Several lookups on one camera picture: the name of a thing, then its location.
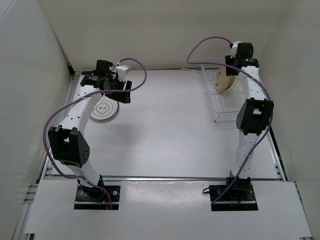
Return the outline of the cream yellow plate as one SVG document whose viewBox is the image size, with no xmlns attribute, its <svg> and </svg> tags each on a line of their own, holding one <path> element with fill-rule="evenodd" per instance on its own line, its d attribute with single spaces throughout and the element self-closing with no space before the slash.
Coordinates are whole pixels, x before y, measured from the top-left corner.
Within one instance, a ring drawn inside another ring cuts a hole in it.
<svg viewBox="0 0 320 240">
<path fill-rule="evenodd" d="M 217 91 L 225 91 L 232 85 L 232 80 L 232 76 L 227 76 L 226 67 L 222 66 L 215 73 L 214 87 Z"/>
</svg>

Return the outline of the white plate green rim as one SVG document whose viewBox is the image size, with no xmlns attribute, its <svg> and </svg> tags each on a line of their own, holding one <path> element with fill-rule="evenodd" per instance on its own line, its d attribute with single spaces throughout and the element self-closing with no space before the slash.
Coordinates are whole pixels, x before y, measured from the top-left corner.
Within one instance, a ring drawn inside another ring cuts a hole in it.
<svg viewBox="0 0 320 240">
<path fill-rule="evenodd" d="M 94 106 L 90 114 L 90 118 L 98 123 L 112 121 L 120 111 L 120 104 L 118 101 L 101 98 Z"/>
</svg>

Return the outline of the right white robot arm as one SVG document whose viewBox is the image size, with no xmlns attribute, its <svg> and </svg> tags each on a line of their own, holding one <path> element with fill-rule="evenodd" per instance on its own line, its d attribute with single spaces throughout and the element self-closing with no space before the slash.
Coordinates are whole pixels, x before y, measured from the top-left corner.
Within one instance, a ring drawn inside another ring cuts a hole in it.
<svg viewBox="0 0 320 240">
<path fill-rule="evenodd" d="M 238 147 L 224 193 L 230 200 L 238 199 L 251 185 L 253 150 L 260 135 L 270 123 L 274 103 L 260 79 L 259 62 L 253 58 L 254 48 L 249 42 L 236 41 L 230 55 L 225 57 L 227 76 L 238 77 L 242 83 L 244 102 L 236 117 Z"/>
</svg>

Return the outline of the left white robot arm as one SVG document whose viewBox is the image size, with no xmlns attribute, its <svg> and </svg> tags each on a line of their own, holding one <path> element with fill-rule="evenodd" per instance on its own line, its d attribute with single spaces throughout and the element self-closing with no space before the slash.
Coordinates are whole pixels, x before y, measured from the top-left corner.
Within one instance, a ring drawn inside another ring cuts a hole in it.
<svg viewBox="0 0 320 240">
<path fill-rule="evenodd" d="M 85 127 L 103 96 L 103 90 L 111 91 L 112 100 L 125 104 L 131 101 L 128 90 L 132 82 L 126 80 L 129 71 L 127 65 L 98 60 L 95 70 L 80 75 L 75 94 L 78 103 L 71 106 L 57 127 L 48 131 L 53 158 L 79 177 L 79 184 L 87 188 L 87 194 L 93 200 L 103 198 L 105 188 L 100 184 L 101 176 L 89 161 L 90 147 L 84 138 Z"/>
</svg>

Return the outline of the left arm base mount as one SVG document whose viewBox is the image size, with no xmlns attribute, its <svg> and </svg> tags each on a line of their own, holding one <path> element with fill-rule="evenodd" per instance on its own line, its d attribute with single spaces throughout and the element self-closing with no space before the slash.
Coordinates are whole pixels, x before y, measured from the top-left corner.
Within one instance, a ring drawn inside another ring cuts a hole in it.
<svg viewBox="0 0 320 240">
<path fill-rule="evenodd" d="M 105 185 L 102 177 L 98 186 L 104 188 L 110 198 L 104 190 L 78 184 L 73 208 L 75 210 L 118 210 L 121 186 Z"/>
</svg>

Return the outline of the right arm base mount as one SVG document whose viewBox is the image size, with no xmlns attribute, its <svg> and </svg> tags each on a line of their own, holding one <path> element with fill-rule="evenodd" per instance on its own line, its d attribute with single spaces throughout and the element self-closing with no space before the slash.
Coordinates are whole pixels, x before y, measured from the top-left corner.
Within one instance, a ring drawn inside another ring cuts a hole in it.
<svg viewBox="0 0 320 240">
<path fill-rule="evenodd" d="M 258 211 L 255 191 L 251 178 L 227 177 L 225 184 L 209 185 L 202 193 L 209 195 L 212 212 Z"/>
</svg>

